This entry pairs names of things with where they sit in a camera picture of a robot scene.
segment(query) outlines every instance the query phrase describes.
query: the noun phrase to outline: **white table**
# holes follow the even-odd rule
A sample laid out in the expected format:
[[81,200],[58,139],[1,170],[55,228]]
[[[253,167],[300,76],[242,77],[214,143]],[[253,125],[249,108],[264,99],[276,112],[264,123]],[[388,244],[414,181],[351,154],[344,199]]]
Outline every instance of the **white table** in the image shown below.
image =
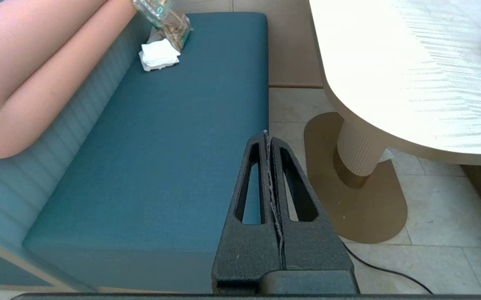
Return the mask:
[[324,90],[345,119],[337,174],[358,178],[347,186],[387,147],[481,165],[481,0],[309,2]]

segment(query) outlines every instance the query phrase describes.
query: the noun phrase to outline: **ribbed upholstery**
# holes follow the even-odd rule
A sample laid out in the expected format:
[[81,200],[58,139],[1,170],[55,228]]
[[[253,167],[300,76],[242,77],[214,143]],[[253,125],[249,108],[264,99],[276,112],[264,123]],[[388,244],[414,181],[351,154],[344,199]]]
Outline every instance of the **ribbed upholstery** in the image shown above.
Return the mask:
[[0,241],[21,247],[38,213],[113,95],[149,33],[135,17],[42,137],[0,160]]

